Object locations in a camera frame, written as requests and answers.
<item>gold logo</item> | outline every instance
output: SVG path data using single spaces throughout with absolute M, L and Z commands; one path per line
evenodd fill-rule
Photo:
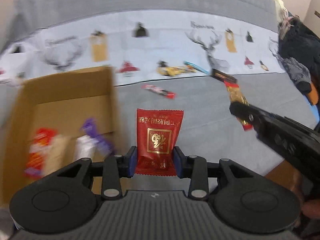
M 169 154 L 171 130 L 148 128 L 147 152 Z

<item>cardboard box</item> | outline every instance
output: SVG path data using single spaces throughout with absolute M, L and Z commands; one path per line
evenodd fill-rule
M 119 146 L 117 98 L 111 67 L 94 67 L 58 73 L 25 82 L 12 111 L 8 126 L 3 169 L 3 201 L 27 185 L 24 176 L 29 146 L 40 127 L 53 128 L 71 137 L 63 164 L 73 161 L 76 139 L 87 118 L 94 117 L 99 133 Z M 93 161 L 103 161 L 96 152 Z M 92 191 L 100 193 L 101 178 Z

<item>black circular mount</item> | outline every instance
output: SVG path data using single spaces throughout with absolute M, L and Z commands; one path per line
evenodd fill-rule
M 97 206 L 95 195 L 73 178 L 36 181 L 10 201 L 10 214 L 27 231 L 61 233 L 83 225 Z
M 288 229 L 300 213 L 292 192 L 264 178 L 235 179 L 217 193 L 213 207 L 226 224 L 254 234 Z

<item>metal screw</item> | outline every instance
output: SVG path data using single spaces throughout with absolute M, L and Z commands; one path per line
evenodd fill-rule
M 107 197 L 116 197 L 120 194 L 119 190 L 115 188 L 106 189 L 103 194 Z
M 207 195 L 207 193 L 202 189 L 195 189 L 191 192 L 191 195 L 196 198 L 203 198 Z

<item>gray textured surface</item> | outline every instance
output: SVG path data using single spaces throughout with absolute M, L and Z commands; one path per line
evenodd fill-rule
M 105 201 L 96 216 L 76 230 L 58 235 L 18 232 L 12 240 L 136 239 L 136 240 L 297 240 L 291 232 L 257 236 L 227 227 L 208 204 L 186 198 L 181 191 L 129 191 L 119 201 Z
M 311 128 L 316 125 L 305 99 L 286 73 L 235 77 L 250 104 Z M 282 161 L 279 155 L 255 138 L 254 130 L 244 132 L 238 120 L 230 114 L 229 94 L 224 83 L 212 77 L 148 82 L 177 93 L 175 100 L 144 90 L 142 84 L 117 88 L 128 149 L 136 145 L 137 108 L 181 109 L 184 117 L 176 146 L 185 155 L 199 155 L 209 162 L 230 158 L 262 175 Z M 211 189 L 216 183 L 216 179 L 209 179 Z M 189 179 L 136 174 L 130 179 L 130 185 L 131 189 L 188 190 Z
M 210 13 L 277 31 L 273 0 L 17 0 L 10 41 L 52 25 L 108 12 L 172 9 Z

